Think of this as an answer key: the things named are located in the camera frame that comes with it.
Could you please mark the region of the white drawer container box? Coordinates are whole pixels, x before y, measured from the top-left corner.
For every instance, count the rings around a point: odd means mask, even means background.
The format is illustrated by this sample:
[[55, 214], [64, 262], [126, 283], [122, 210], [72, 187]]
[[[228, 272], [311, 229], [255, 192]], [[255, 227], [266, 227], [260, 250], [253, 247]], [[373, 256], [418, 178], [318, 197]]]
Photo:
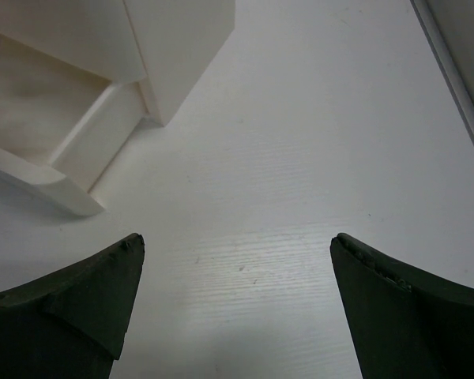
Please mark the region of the white drawer container box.
[[233, 1], [0, 1], [0, 178], [78, 216], [137, 124], [168, 124]]

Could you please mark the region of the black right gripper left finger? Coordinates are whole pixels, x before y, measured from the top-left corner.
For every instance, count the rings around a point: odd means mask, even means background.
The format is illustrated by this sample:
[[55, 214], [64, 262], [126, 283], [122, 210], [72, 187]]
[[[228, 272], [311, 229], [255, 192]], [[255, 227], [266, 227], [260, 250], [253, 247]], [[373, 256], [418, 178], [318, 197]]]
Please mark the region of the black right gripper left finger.
[[108, 378], [121, 356], [145, 241], [106, 249], [0, 292], [0, 378]]

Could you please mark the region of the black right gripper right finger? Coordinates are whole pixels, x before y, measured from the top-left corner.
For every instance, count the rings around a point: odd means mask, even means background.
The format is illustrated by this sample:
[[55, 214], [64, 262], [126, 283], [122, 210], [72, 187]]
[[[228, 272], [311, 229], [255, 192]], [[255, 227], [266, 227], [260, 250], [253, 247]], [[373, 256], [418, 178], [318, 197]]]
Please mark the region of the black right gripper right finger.
[[474, 289], [345, 233], [330, 256], [364, 378], [474, 378]]

